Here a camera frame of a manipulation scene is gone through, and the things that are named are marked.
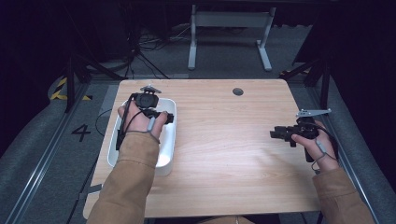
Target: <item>gray floor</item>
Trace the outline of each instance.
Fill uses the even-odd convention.
[[[182,31],[185,25],[177,27]],[[292,69],[298,49],[303,43],[309,27],[274,27],[268,38],[266,49],[273,66],[272,72],[265,72],[255,41],[260,39],[261,30],[246,29],[240,34],[229,30],[204,30],[198,35],[196,69],[187,68],[189,56],[189,35],[172,42],[163,49],[143,51],[157,67],[172,78],[278,78],[283,70]],[[136,78],[156,78],[151,69],[140,60],[135,59],[132,69]],[[289,81],[290,90],[299,108],[318,109],[318,90],[305,88],[302,84],[304,75]],[[53,80],[49,96],[60,79]],[[0,160],[0,223],[5,223],[17,200],[20,198],[29,177],[40,158],[52,144],[55,153],[50,157],[50,164],[44,167],[43,178],[39,179],[36,191],[31,192],[20,213],[20,223],[66,223],[78,193],[83,187],[102,145],[103,133],[108,121],[108,113],[115,97],[118,81],[102,75],[93,76],[87,90],[79,83],[83,94],[91,95],[90,101],[78,101],[75,111],[65,115],[65,101],[52,100],[50,105],[38,114],[21,131],[7,153]],[[351,175],[361,186],[362,198],[366,198],[373,208],[378,223],[396,223],[396,196],[388,181],[380,172],[370,150],[364,143],[359,129],[350,116],[347,107],[332,82],[329,96],[332,114],[323,120],[335,130],[344,162],[350,164]],[[67,125],[60,124],[67,119]],[[80,134],[73,131],[86,125],[82,141]],[[59,141],[54,143],[54,134],[61,133]],[[82,217],[84,202],[78,202],[70,223],[85,223]],[[318,213],[305,214],[307,223],[316,223]],[[301,214],[282,214],[282,224],[304,223]]]

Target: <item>brown jacket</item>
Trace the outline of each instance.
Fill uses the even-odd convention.
[[[127,133],[117,165],[108,176],[88,223],[142,224],[158,154],[159,142],[149,133]],[[374,223],[342,168],[313,179],[329,223]]]

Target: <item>white plastic container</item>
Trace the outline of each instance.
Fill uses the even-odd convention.
[[[172,171],[173,154],[176,139],[176,126],[177,126],[177,110],[176,104],[173,100],[160,98],[155,108],[158,112],[167,111],[174,115],[173,123],[163,125],[163,131],[160,136],[160,156],[155,167],[155,175],[169,175]],[[107,161],[112,167],[117,162],[119,152],[116,150],[117,132],[120,128],[121,118],[117,116],[116,125],[113,129],[113,134],[110,140],[110,147],[108,149]]]

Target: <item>white desk frame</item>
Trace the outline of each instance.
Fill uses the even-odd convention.
[[[272,70],[270,60],[265,50],[265,42],[270,33],[271,24],[275,16],[275,7],[271,7],[269,12],[212,12],[196,11],[196,6],[192,6],[191,12],[191,46],[189,57],[189,69],[195,69],[195,59],[197,52],[196,27],[197,26],[219,26],[219,27],[256,27],[264,29],[262,39],[257,40],[257,48],[262,57],[265,71]]]

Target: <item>person's right arm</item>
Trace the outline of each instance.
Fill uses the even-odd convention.
[[[326,148],[327,154],[319,149],[316,140],[294,134],[292,139],[303,145],[317,162],[320,174],[313,177],[320,209],[326,220],[333,223],[374,223],[366,204],[361,200],[347,173],[335,160],[335,153],[329,136],[319,130],[318,140]]]

